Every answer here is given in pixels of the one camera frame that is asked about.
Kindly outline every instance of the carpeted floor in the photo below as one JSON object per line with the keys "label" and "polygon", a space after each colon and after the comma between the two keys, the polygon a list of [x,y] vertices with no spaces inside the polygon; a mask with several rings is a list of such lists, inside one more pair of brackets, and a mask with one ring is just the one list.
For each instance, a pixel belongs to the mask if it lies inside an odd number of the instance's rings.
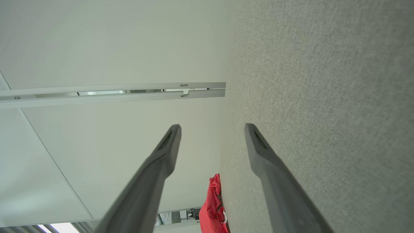
{"label": "carpeted floor", "polygon": [[221,158],[232,233],[271,232],[254,123],[335,232],[414,232],[414,3],[241,0]]}

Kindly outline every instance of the gray carpet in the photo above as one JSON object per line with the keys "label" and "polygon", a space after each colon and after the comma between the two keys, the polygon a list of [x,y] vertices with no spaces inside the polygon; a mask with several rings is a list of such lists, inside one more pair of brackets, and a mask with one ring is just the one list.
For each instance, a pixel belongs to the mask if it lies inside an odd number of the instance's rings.
{"label": "gray carpet", "polygon": [[414,232],[414,3],[233,5],[222,197],[232,233],[271,232],[256,124],[335,232]]}

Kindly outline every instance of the red fabric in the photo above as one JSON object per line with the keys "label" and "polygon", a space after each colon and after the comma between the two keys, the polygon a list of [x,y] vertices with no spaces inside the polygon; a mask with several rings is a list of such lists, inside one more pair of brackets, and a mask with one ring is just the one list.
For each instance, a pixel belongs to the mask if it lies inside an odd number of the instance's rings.
{"label": "red fabric", "polygon": [[229,233],[224,222],[224,207],[218,195],[221,192],[220,175],[210,178],[207,198],[200,210],[200,226],[203,233]]}

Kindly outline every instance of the gray plastic rod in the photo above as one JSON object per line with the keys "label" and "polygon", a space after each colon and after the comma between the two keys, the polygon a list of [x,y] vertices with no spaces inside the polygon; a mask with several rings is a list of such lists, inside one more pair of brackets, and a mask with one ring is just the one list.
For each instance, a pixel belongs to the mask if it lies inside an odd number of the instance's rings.
{"label": "gray plastic rod", "polygon": [[273,232],[333,232],[257,127],[246,124],[245,134],[250,165],[262,182]]}
{"label": "gray plastic rod", "polygon": [[174,171],[180,140],[181,127],[171,126],[101,220],[95,233],[153,232],[164,181]]}

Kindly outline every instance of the white wall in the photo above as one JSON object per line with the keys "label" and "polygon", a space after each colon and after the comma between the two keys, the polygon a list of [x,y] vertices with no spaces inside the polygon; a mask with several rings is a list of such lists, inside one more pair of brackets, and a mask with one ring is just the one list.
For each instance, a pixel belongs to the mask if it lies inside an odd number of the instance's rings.
{"label": "white wall", "polygon": [[171,225],[156,226],[157,233],[201,233],[200,223],[196,221],[174,223]]}
{"label": "white wall", "polygon": [[222,0],[0,0],[0,70],[12,89],[225,82]]}

